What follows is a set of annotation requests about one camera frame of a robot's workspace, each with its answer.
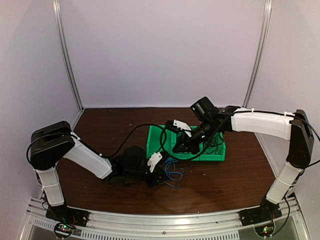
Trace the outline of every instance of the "white wall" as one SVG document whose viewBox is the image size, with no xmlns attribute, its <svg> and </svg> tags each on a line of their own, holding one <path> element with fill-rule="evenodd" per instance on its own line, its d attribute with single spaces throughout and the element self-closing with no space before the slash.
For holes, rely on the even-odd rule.
<svg viewBox="0 0 320 240">
<path fill-rule="evenodd" d="M 271 111 L 306 111 L 320 133 L 320 2 L 317 0 L 272 2 L 272 17 L 261 69 L 250 107 Z M 264 136 L 281 170 L 289 143 Z M 320 158 L 318 140 L 312 161 Z M 308 168 L 296 186 L 311 239 L 319 239 L 320 164 Z"/>
<path fill-rule="evenodd" d="M 0 7 L 0 239 L 16 239 L 40 188 L 26 149 L 33 131 L 78 114 L 51 1 L 4 0 Z"/>
<path fill-rule="evenodd" d="M 264 0 L 65 0 L 61 11 L 85 107 L 241 105 Z"/>
</svg>

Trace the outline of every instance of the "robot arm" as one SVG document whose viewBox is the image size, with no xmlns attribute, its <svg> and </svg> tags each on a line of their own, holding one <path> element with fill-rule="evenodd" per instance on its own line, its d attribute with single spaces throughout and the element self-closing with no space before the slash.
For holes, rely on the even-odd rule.
<svg viewBox="0 0 320 240">
<path fill-rule="evenodd" d="M 227 106 L 219 111 L 207 97 L 200 99 L 190 108 L 202 123 L 190 132 L 191 136 L 182 133 L 172 149 L 175 153 L 197 154 L 200 143 L 209 141 L 218 132 L 225 131 L 260 133 L 290 141 L 286 163 L 260 206 L 240 212 L 243 226 L 268 221 L 272 215 L 280 217 L 279 202 L 296 184 L 302 171 L 311 161 L 314 137 L 308 126 L 306 113 L 299 109 L 295 113 L 274 113 L 239 106 Z"/>
<path fill-rule="evenodd" d="M 56 164 L 61 158 L 79 164 L 100 179 L 112 172 L 110 161 L 80 142 L 81 139 L 65 121 L 34 132 L 31 141 L 35 142 L 31 146 L 30 162 L 41 181 L 48 204 L 52 207 L 65 203 L 56 170 Z"/>
<path fill-rule="evenodd" d="M 156 166 L 150 172 L 145 164 L 145 151 L 132 146 L 122 155 L 108 159 L 85 144 L 61 121 L 35 131 L 31 136 L 29 162 L 36 171 L 49 205 L 47 217 L 61 222 L 73 221 L 85 226 L 88 212 L 67 207 L 56 170 L 58 161 L 69 159 L 92 172 L 97 178 L 113 184 L 123 184 L 127 179 L 144 180 L 152 187 L 168 179 L 165 171 Z"/>
</svg>

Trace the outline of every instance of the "green plastic tray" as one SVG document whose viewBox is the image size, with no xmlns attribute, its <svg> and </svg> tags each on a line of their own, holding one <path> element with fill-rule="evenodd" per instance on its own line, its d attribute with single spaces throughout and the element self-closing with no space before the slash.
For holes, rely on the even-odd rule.
<svg viewBox="0 0 320 240">
<path fill-rule="evenodd" d="M 150 126 L 149 128 L 149 135 L 148 141 L 146 144 L 146 156 L 149 158 L 153 153 L 157 152 L 160 148 L 160 134 L 161 129 L 156 126 Z M 173 153 L 172 148 L 175 146 L 177 142 L 177 134 L 166 130 L 167 140 L 164 144 L 164 148 L 173 156 L 179 159 L 189 159 L 195 155 L 191 153 Z M 216 142 L 220 144 L 222 140 L 219 138 L 218 134 L 215 135 Z M 203 143 L 200 144 L 200 152 L 204 149 Z M 218 147 L 209 147 L 204 154 L 200 155 L 199 157 L 193 159 L 192 161 L 215 161 L 215 162 L 223 162 L 226 158 L 226 144 L 223 142 Z"/>
</svg>

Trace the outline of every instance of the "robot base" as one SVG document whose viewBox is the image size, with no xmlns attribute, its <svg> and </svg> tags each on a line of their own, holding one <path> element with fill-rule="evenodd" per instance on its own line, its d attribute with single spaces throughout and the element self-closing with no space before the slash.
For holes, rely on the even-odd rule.
<svg viewBox="0 0 320 240">
<path fill-rule="evenodd" d="M 265 206 L 258 206 L 255 208 L 244 209 L 239 212 L 242 226 L 255 225 L 270 220 L 280 218 L 282 216 L 279 205 L 273 211 Z"/>
<path fill-rule="evenodd" d="M 46 211 L 45 217 L 68 225 L 86 227 L 89 212 L 66 206 L 51 207 Z"/>
</svg>

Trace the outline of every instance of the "wooden table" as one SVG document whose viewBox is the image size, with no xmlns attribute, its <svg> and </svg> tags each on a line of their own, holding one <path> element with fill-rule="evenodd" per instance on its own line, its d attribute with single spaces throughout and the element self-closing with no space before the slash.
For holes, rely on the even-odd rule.
<svg viewBox="0 0 320 240">
<path fill-rule="evenodd" d="M 86 109 L 75 133 L 104 155 L 112 154 L 133 129 L 144 123 L 162 124 L 178 119 L 197 126 L 189 108 Z M 146 149 L 148 127 L 138 129 L 123 150 L 132 145 Z M 72 207 L 125 214 L 188 214 L 256 206 L 275 177 L 256 136 L 226 132 L 224 162 L 180 161 L 184 168 L 179 189 L 145 182 L 131 186 L 107 184 L 79 165 L 61 160 L 57 170 L 67 201 Z"/>
</svg>

